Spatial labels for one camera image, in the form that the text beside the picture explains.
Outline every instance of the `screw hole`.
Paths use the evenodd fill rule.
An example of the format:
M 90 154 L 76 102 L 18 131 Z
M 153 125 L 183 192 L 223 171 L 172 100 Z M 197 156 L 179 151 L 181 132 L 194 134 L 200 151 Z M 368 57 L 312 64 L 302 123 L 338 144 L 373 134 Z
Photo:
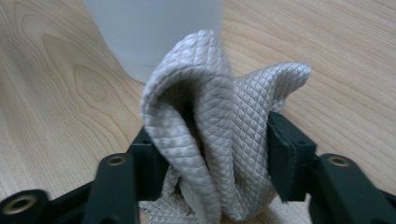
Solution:
M 336 166 L 342 166 L 342 167 L 349 166 L 349 162 L 347 162 L 346 160 L 344 160 L 340 157 L 330 157 L 329 162 L 331 162 L 333 165 L 336 165 Z
M 3 208 L 3 213 L 6 215 L 18 214 L 32 207 L 35 202 L 37 202 L 37 197 L 34 194 L 22 195 L 9 202 Z
M 121 156 L 116 156 L 116 157 L 112 157 L 110 159 L 107 160 L 107 164 L 111 165 L 111 166 L 117 166 L 117 165 L 121 165 L 123 163 L 125 163 L 125 158 L 121 157 Z

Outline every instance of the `light wood surface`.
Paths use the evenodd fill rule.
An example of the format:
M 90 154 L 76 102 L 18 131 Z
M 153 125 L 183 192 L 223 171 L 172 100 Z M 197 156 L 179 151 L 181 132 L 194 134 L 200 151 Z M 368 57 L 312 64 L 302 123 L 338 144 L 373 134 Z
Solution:
M 320 154 L 351 158 L 396 194 L 395 1 L 225 0 L 222 37 L 236 76 L 310 63 L 283 114 Z M 142 126 L 143 88 L 81 0 L 0 0 L 0 200 L 24 189 L 56 198 L 92 180 Z M 249 221 L 309 222 L 305 203 L 279 201 Z

